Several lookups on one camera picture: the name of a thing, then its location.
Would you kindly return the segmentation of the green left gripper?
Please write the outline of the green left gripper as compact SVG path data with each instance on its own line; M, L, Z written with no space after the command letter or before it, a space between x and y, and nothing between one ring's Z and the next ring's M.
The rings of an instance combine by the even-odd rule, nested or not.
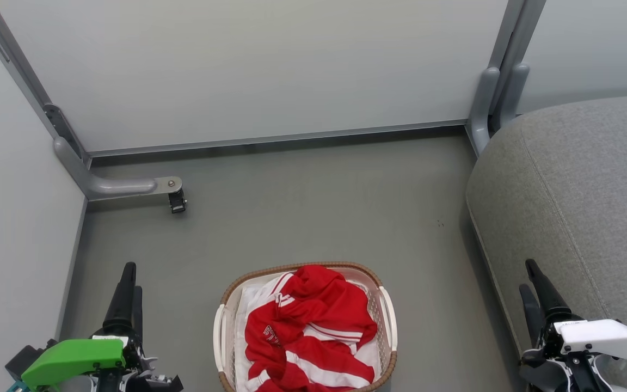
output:
M182 391L179 376L154 373L155 357L143 350L143 290L137 266L125 264L102 328L89 339L53 342L25 366L20 382L29 391L57 391L77 376L91 391Z

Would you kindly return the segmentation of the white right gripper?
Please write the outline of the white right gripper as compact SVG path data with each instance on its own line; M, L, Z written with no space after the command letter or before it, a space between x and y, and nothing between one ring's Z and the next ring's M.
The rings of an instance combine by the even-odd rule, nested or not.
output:
M519 374L540 391L625 391L599 370L605 357L627 360L627 325L611 318L583 320L572 314L535 260L526 260L529 285L521 284L532 349L522 353Z

